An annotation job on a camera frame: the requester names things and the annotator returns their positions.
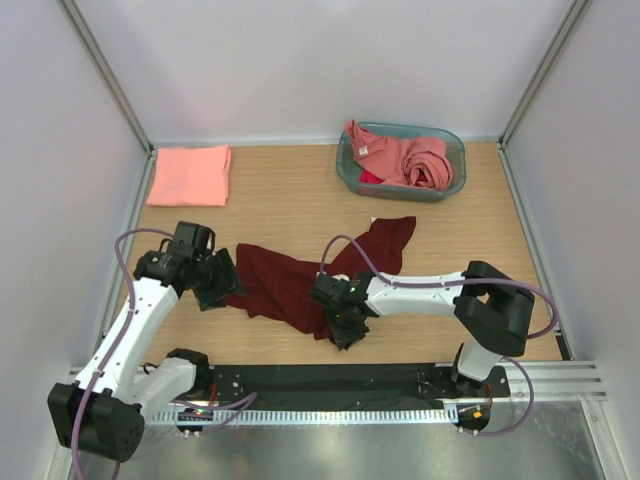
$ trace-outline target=red cloth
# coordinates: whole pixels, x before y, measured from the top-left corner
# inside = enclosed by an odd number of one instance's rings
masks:
[[[441,138],[375,135],[355,120],[344,127],[355,161],[383,185],[446,190],[453,180],[447,144]]]
[[[357,241],[378,270],[396,275],[402,268],[402,250],[415,227],[415,217],[379,218]],[[319,266],[318,262],[303,262],[257,245],[240,243],[236,249],[236,268],[249,294],[230,295],[225,301],[246,310],[250,317],[264,315],[282,320],[302,333],[313,333],[316,340],[333,341],[322,307],[309,298]],[[350,243],[326,266],[329,275],[342,273],[349,278],[367,270],[367,264]]]
[[[359,181],[360,183],[373,183],[374,185],[379,185],[382,183],[382,180],[380,180],[373,173],[368,172],[367,170],[362,171]]]

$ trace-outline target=dark red cloth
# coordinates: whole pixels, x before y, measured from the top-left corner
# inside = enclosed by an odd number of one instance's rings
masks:
[[[378,270],[396,275],[402,268],[402,250],[415,227],[415,217],[379,218],[357,241]],[[230,295],[225,301],[246,310],[250,317],[264,315],[282,320],[302,333],[313,333],[316,340],[333,341],[322,307],[309,298],[319,266],[319,262],[303,262],[257,245],[240,243],[236,249],[236,268],[249,294]],[[350,243],[326,266],[329,275],[345,274],[349,278],[366,270],[369,267]]]

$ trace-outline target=pink towel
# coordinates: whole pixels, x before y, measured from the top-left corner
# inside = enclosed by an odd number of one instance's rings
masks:
[[[446,190],[453,170],[447,160],[447,144],[441,138],[395,138],[375,135],[355,120],[344,127],[358,164],[383,185]]]
[[[161,148],[147,205],[224,206],[231,147]]]

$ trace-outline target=cable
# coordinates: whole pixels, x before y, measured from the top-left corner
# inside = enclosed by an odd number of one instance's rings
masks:
[[[229,405],[225,405],[224,407],[209,407],[207,408],[207,410],[222,410],[225,408],[233,408],[235,406],[238,406],[239,404],[242,404],[240,406],[240,408],[233,414],[231,415],[229,418],[227,418],[226,420],[220,422],[217,425],[214,425],[212,427],[208,427],[208,428],[203,428],[202,431],[200,432],[200,435],[209,435],[212,433],[217,432],[218,430],[226,427],[227,425],[229,425],[231,422],[233,422],[236,418],[238,418],[240,416],[240,414],[242,412],[244,412],[247,408],[249,408],[249,406],[254,402],[254,400],[256,399],[256,397],[258,396],[257,393],[253,392],[250,393],[249,395],[247,395],[246,397],[244,397],[242,400],[238,400],[237,402],[231,403]],[[175,403],[179,403],[181,405],[186,405],[190,408],[198,408],[198,409],[202,409],[201,405],[197,405],[195,403],[190,403],[190,402],[185,402],[182,400],[175,400]],[[194,417],[197,418],[213,418],[213,415],[193,415]],[[156,450],[159,450],[160,448],[162,448],[164,445],[166,445],[167,443],[171,442],[172,440],[174,440],[177,437],[169,437],[169,438],[165,438],[164,440],[156,443],[153,447],[151,447],[149,450],[147,450],[144,453],[140,453],[140,454],[136,454],[133,457],[131,457],[132,460],[139,460],[142,457],[146,457],[147,455],[149,455],[150,453],[155,452]]]
[[[549,307],[551,308],[551,322],[545,328],[540,331],[530,333],[527,335],[528,339],[539,338],[543,335],[546,335],[551,330],[553,330],[558,324],[558,306],[556,305],[555,300],[551,295],[542,290],[541,288],[535,287],[533,285],[529,285],[524,282],[519,282],[517,280],[510,280],[507,278],[465,278],[463,280],[452,280],[449,282],[439,283],[439,282],[428,282],[428,283],[407,283],[407,282],[392,282],[387,277],[382,275],[378,269],[375,267],[367,252],[363,250],[363,248],[356,242],[355,239],[351,238],[349,235],[336,235],[333,237],[327,246],[324,249],[322,254],[322,261],[320,262],[320,273],[325,273],[324,266],[327,260],[327,254],[329,253],[329,249],[331,246],[339,239],[349,240],[351,244],[358,250],[358,253],[362,256],[364,261],[367,263],[369,269],[373,272],[373,274],[383,283],[390,285],[392,287],[406,287],[406,288],[447,288],[447,287],[458,287],[460,285],[508,285],[510,287],[522,288],[525,290],[529,290],[530,292],[535,293],[539,297],[541,297]]]
[[[491,384],[487,382],[486,384],[487,394],[489,395],[489,410],[493,407],[493,391],[491,391]]]
[[[529,386],[529,404],[527,405],[527,409],[524,411],[522,418],[520,418],[520,420],[518,420],[516,423],[514,423],[510,427],[504,428],[502,430],[496,430],[495,432],[478,432],[478,431],[471,430],[469,428],[464,428],[464,427],[459,427],[458,428],[459,432],[468,433],[470,435],[478,436],[478,437],[500,437],[502,435],[512,433],[513,431],[520,428],[524,424],[524,422],[526,422],[531,416],[531,412],[533,411],[533,403],[535,399],[535,394],[533,391],[533,382],[531,381],[531,377],[529,376],[527,371],[524,369],[524,367],[520,364],[520,362],[518,362],[517,360],[514,360],[511,357],[502,357],[502,358],[503,360],[507,360],[508,362],[513,363],[518,368],[518,370],[522,372],[522,375],[524,375],[524,379],[527,381],[527,385]]]
[[[252,403],[255,400],[255,397],[256,397],[255,393],[250,393],[246,397],[240,400],[237,400],[233,403],[230,403],[228,405],[218,405],[216,407],[202,406],[202,405],[198,405],[197,403],[187,402],[186,400],[174,400],[173,403],[177,403],[179,405],[183,405],[189,408],[194,408],[196,410],[231,410],[232,408],[241,407],[247,402]]]
[[[154,368],[156,370],[158,369],[158,366],[155,363],[145,362],[142,365],[142,371],[147,375],[149,375],[149,373],[151,373],[151,372],[149,372],[149,370],[147,370],[149,367]]]

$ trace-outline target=metal frame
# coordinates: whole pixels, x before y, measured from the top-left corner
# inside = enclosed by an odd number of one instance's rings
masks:
[[[138,181],[137,193],[133,204],[131,206],[131,210],[129,213],[129,219],[127,221],[127,230],[132,230],[138,226],[138,222],[140,221],[140,215],[142,214],[142,207],[144,207],[144,200],[147,195],[147,189],[149,188],[149,184],[151,182],[151,172],[153,171],[153,166],[155,165],[156,158],[158,157],[157,151],[154,149],[151,151],[147,160],[142,169],[142,173],[140,175],[140,179]],[[129,256],[131,255],[131,247],[133,246],[133,235],[129,235],[122,242],[122,257],[125,261],[129,260]],[[117,264],[114,264],[114,270],[112,272],[113,279],[111,281],[111,285],[109,287],[109,294],[107,297],[107,302],[105,308],[103,310],[102,315],[102,324],[100,326],[100,336],[96,339],[96,348],[100,345],[104,337],[107,335],[111,324],[115,320],[116,309],[118,308],[118,299],[120,297],[120,289],[122,287],[122,272]]]
[[[553,40],[551,40],[551,44],[547,48],[547,51],[538,64],[538,68],[533,74],[529,85],[527,85],[524,94],[520,98],[518,106],[511,115],[509,122],[507,122],[505,131],[499,140],[501,145],[508,144],[513,137],[516,128],[518,128],[518,125],[520,124],[520,120],[522,120],[522,117],[529,108],[529,105],[531,105],[536,93],[538,93],[540,87],[560,58],[564,47],[567,45],[567,42],[575,32],[576,27],[582,18],[584,18],[585,13],[587,13],[589,5],[591,5],[591,0],[574,0],[569,7],[569,10],[567,10],[567,13],[560,23],[560,27],[556,31]]]
[[[151,146],[151,142],[147,137],[147,134],[144,132],[142,125],[138,121],[138,117],[136,116],[129,100],[127,100],[126,95],[124,94],[116,76],[114,75],[109,63],[107,62],[105,56],[102,54],[100,47],[98,46],[98,42],[96,42],[93,33],[89,29],[87,22],[85,21],[80,9],[76,5],[74,0],[58,0],[58,4],[62,11],[65,13],[67,20],[71,24],[71,27],[78,35],[78,39],[80,43],[85,48],[87,55],[93,62],[93,65],[96,67],[98,74],[104,81],[107,90],[113,97],[116,105],[124,115],[129,127],[131,127],[131,131],[140,142],[140,145],[144,149],[147,155],[151,154],[153,147]]]

